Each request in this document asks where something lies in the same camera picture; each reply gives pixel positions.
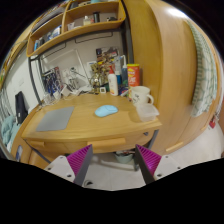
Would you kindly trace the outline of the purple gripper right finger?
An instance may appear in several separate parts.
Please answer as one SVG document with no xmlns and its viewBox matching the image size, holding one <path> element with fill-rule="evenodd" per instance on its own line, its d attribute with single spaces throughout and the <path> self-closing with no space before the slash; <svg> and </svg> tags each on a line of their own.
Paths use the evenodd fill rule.
<svg viewBox="0 0 224 224">
<path fill-rule="evenodd" d="M 136 145 L 135 158 L 140 167 L 144 182 L 146 184 L 154 182 L 154 173 L 161 161 L 161 156 L 146 147 Z"/>
</svg>

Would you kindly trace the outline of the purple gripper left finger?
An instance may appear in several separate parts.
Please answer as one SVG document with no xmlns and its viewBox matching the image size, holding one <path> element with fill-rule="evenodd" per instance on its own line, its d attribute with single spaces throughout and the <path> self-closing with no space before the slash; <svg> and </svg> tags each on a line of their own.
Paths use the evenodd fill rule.
<svg viewBox="0 0 224 224">
<path fill-rule="evenodd" d="M 81 186 L 83 184 L 92 156 L 93 148 L 91 145 L 88 145 L 67 157 L 70 167 L 75 174 L 74 183 L 76 185 Z"/>
</svg>

